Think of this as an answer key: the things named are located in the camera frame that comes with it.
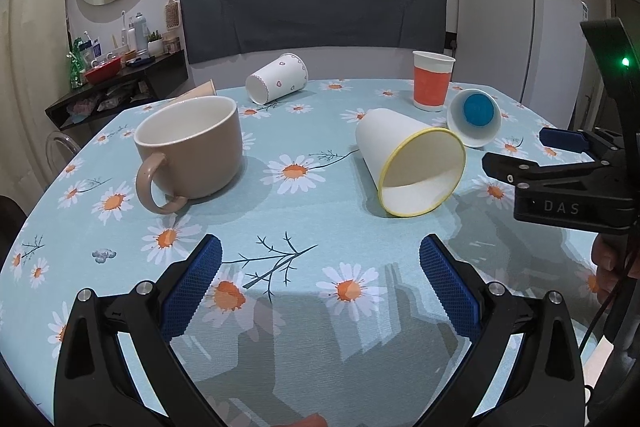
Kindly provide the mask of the person's right hand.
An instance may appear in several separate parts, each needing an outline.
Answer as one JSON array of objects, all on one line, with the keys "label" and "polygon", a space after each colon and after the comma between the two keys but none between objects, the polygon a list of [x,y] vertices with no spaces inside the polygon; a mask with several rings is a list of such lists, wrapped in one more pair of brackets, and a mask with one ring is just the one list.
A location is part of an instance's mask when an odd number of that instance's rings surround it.
[{"label": "person's right hand", "polygon": [[599,234],[593,241],[591,260],[597,265],[596,281],[599,303],[605,302],[620,279],[623,257],[623,251],[615,246],[612,239],[609,239],[608,236]]}]

